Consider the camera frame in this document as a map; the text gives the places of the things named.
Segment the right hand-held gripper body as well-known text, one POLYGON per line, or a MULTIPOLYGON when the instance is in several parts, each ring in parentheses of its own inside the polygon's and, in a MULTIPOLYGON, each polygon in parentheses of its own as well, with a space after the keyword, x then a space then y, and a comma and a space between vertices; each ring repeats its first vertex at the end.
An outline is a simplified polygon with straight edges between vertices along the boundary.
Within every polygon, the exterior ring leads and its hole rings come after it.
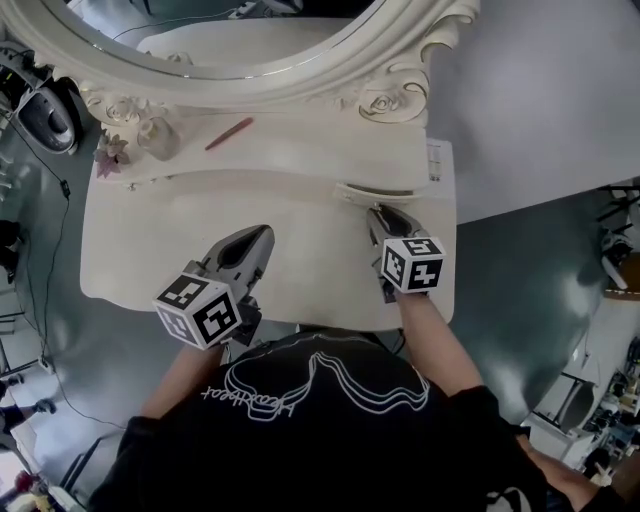
POLYGON ((381 257, 374 264, 383 298, 395 300, 396 293, 428 294, 438 287, 446 252, 437 237, 388 238, 381 245, 381 257))

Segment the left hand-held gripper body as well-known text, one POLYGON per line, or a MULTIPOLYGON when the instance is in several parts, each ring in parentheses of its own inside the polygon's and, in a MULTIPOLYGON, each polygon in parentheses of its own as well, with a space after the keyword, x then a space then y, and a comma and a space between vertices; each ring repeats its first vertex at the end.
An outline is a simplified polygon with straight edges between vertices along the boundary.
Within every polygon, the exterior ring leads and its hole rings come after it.
POLYGON ((251 296, 262 276, 261 264, 191 261, 156 294, 153 306, 167 332, 192 347, 210 349, 230 340, 247 346, 262 319, 251 296))

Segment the small vanity drawer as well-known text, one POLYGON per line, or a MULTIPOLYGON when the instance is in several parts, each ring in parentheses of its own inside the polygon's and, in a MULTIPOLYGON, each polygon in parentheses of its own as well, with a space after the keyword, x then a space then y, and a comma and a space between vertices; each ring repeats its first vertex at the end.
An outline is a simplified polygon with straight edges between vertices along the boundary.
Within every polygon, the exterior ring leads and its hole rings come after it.
POLYGON ((422 196, 413 191, 389 191, 361 187, 347 183, 337 183, 333 198, 359 206, 372 207, 380 204, 404 205, 421 199, 422 196))

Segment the cream ornate vanity table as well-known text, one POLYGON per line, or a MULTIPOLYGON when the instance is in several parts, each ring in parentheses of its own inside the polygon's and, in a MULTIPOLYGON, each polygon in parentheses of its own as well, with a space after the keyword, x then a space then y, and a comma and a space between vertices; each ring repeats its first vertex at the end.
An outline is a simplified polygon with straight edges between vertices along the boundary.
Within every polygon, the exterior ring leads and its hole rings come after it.
MULTIPOLYGON (((84 23, 115 42, 151 56, 197 66, 238 59, 259 64, 307 49, 353 18, 222 15, 146 36, 133 45, 84 23)), ((371 263, 369 208, 333 198, 337 183, 422 196, 393 206, 416 218, 455 252, 452 154, 431 182, 426 125, 381 124, 352 108, 270 105, 216 110, 153 102, 69 77, 87 111, 110 135, 129 144, 131 163, 119 174, 90 180, 80 257, 80 286, 91 298, 138 311, 152 307, 160 286, 188 260, 223 237, 267 224, 275 247, 255 295, 269 320, 362 330, 390 330, 397 310, 385 303, 371 263), (137 143, 138 125, 164 118, 180 146, 159 161, 137 143), (205 147, 241 120, 251 126, 216 148, 205 147)))

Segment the person's left forearm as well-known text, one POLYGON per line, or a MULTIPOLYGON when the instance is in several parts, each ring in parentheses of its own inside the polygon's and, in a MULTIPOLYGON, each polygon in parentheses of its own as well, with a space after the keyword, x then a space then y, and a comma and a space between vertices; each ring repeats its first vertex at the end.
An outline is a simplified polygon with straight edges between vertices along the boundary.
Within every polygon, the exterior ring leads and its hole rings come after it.
POLYGON ((221 364, 222 346, 200 350, 184 346, 156 390, 141 409, 142 417, 160 419, 195 390, 199 389, 221 364))

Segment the person's right forearm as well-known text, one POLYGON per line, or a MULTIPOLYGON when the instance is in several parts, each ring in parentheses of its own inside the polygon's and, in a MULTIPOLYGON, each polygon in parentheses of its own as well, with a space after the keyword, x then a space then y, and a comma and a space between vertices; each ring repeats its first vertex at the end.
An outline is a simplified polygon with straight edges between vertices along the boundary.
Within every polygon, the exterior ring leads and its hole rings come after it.
POLYGON ((412 365, 447 396, 484 385, 462 344, 429 297, 397 294, 412 365))

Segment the red pen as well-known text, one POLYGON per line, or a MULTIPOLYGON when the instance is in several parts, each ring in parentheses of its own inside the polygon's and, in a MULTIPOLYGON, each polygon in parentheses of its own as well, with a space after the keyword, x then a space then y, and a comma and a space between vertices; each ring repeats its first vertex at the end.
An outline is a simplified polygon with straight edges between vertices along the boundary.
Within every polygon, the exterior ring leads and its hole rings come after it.
POLYGON ((241 132, 244 129, 246 129, 249 126, 251 126, 253 124, 253 122, 254 122, 254 118, 253 117, 247 117, 247 118, 241 120, 240 122, 238 122, 237 124, 235 124, 234 126, 229 128, 228 130, 226 130, 224 133, 219 135, 216 139, 211 141, 205 147, 205 150, 209 151, 209 150, 212 150, 212 149, 216 148, 217 146, 221 145, 222 143, 224 143, 225 141, 227 141, 231 137, 235 136, 239 132, 241 132))

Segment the clear glass bottle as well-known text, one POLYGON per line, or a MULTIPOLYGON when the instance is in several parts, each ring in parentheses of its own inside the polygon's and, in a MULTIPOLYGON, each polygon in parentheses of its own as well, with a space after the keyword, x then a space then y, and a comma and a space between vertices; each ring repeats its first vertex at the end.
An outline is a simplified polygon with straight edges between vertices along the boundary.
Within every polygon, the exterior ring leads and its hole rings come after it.
POLYGON ((162 117, 152 117, 138 125, 137 143, 159 161, 168 161, 178 152, 180 138, 162 117))

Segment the pink artificial flower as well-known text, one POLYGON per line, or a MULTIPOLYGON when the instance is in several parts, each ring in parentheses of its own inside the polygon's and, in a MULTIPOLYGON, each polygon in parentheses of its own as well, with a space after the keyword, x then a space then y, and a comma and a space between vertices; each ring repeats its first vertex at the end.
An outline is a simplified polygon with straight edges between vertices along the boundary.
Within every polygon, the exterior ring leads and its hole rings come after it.
POLYGON ((129 142, 119 134, 110 135, 107 130, 100 134, 98 145, 94 151, 96 177, 107 178, 110 174, 119 174, 123 166, 131 163, 127 153, 129 142))

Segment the person's black printed shirt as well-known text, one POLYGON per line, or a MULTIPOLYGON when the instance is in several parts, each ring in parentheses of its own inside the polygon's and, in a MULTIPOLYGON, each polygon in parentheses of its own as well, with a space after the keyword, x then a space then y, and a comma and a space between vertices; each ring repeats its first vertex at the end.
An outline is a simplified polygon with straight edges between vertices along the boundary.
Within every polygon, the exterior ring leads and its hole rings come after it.
POLYGON ((89 512, 545 512, 485 387, 445 394, 356 336, 284 338, 134 417, 89 512))

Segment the oval white framed mirror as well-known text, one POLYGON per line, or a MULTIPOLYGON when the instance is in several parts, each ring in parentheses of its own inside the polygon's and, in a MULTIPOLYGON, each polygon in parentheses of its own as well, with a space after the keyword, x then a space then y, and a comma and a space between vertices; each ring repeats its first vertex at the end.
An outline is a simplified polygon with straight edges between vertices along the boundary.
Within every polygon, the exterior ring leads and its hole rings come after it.
POLYGON ((480 0, 375 0, 336 34, 265 63, 175 62, 115 42, 61 0, 0 0, 0 21, 55 76, 153 102, 240 111, 283 104, 350 107, 381 124, 425 125, 429 68, 438 46, 454 48, 480 0))

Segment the round black fan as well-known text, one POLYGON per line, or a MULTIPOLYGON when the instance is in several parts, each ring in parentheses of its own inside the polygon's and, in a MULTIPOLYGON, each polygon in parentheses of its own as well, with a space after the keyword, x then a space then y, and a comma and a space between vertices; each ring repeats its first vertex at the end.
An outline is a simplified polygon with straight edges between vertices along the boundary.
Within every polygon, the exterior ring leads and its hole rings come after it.
POLYGON ((66 89, 42 86, 25 92, 15 112, 25 132, 52 154, 74 154, 83 135, 78 110, 66 89))

